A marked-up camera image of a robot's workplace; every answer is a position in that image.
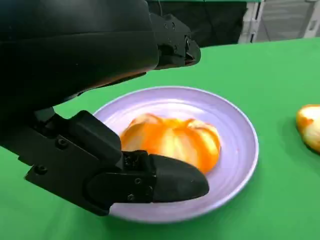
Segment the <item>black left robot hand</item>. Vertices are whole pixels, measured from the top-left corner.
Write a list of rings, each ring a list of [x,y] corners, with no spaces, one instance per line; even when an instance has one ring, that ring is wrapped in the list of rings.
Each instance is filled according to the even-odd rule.
[[[3,0],[0,145],[30,166],[27,181],[98,216],[115,203],[202,197],[209,184],[194,166],[122,151],[88,111],[54,111],[86,91],[200,59],[190,29],[144,0]]]

